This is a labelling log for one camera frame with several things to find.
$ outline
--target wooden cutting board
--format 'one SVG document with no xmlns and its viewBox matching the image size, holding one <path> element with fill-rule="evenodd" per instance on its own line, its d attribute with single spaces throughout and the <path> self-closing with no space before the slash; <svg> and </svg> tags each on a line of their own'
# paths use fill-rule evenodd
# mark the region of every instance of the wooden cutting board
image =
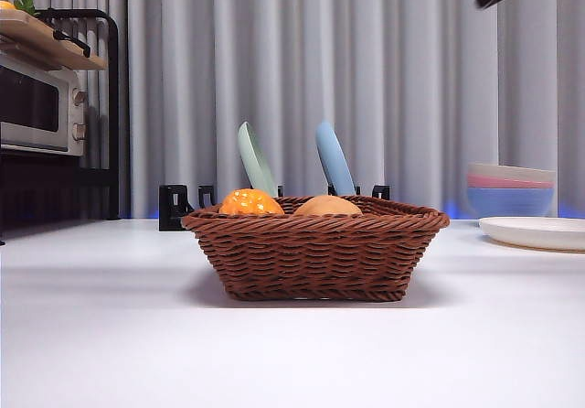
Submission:
<svg viewBox="0 0 585 408">
<path fill-rule="evenodd" d="M 105 70 L 106 61 L 68 40 L 53 38 L 53 28 L 22 10 L 0 9 L 0 35 L 47 56 L 47 64 L 70 70 Z"/>
</svg>

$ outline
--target pink bowl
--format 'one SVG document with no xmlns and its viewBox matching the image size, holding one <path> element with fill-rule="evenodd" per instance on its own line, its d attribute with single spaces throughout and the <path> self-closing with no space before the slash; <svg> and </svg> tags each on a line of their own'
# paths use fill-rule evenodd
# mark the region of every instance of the pink bowl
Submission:
<svg viewBox="0 0 585 408">
<path fill-rule="evenodd" d="M 539 181 L 523 181 L 520 179 L 506 179 L 503 177 L 484 177 L 482 175 L 467 174 L 467 187 L 477 188 L 553 188 L 555 183 Z"/>
</svg>

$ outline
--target white plate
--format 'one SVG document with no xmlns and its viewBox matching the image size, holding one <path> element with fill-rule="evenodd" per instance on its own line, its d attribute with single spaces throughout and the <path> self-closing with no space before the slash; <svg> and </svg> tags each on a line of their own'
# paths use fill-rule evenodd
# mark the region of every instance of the white plate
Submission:
<svg viewBox="0 0 585 408">
<path fill-rule="evenodd" d="M 585 251 L 584 219 L 482 218 L 479 226 L 500 242 L 547 250 Z"/>
</svg>

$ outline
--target toy food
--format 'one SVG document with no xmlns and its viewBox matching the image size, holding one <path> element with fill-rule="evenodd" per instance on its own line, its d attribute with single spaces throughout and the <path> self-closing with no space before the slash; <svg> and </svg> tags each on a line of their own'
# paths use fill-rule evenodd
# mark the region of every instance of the toy food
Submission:
<svg viewBox="0 0 585 408">
<path fill-rule="evenodd" d="M 337 196 L 321 195 L 307 200 L 301 207 L 296 209 L 294 214 L 317 215 L 324 214 L 363 214 L 359 207 L 345 199 Z"/>
<path fill-rule="evenodd" d="M 8 1 L 0 1 L 0 9 L 16 10 L 16 7 Z"/>
<path fill-rule="evenodd" d="M 229 193 L 221 203 L 224 214 L 284 214 L 281 206 L 271 196 L 256 188 L 241 188 Z"/>
<path fill-rule="evenodd" d="M 15 5 L 15 8 L 27 12 L 31 16 L 38 15 L 33 0 L 15 0 L 13 4 Z"/>
</svg>

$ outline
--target black stand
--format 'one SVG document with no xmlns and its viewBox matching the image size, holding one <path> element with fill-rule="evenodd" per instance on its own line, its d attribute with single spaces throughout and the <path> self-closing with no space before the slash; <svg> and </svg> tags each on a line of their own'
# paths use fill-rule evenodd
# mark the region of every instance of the black stand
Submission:
<svg viewBox="0 0 585 408">
<path fill-rule="evenodd" d="M 327 188 L 330 195 L 335 195 L 332 185 Z M 360 186 L 356 186 L 356 194 L 359 195 Z M 213 186 L 199 186 L 199 207 L 206 207 L 205 197 L 209 197 L 208 205 L 216 205 L 216 190 Z M 282 186 L 278 186 L 278 196 L 282 196 Z M 390 200 L 390 186 L 374 186 L 372 189 L 373 198 Z M 184 185 L 168 185 L 158 188 L 158 230 L 159 231 L 182 231 L 181 218 L 194 209 L 189 204 L 187 188 Z"/>
<path fill-rule="evenodd" d="M 193 210 L 186 196 L 186 186 L 170 185 L 158 188 L 159 231 L 181 231 L 183 229 L 181 218 Z"/>
<path fill-rule="evenodd" d="M 120 147 L 118 134 L 120 131 L 120 95 L 119 95 L 119 56 L 118 56 L 118 26 L 114 20 L 98 9 L 54 9 L 38 10 L 39 19 L 48 24 L 54 19 L 104 19 L 108 23 L 108 153 L 110 168 L 108 169 L 78 169 L 75 175 L 80 185 L 107 187 L 108 190 L 108 220 L 119 219 L 120 214 Z"/>
</svg>

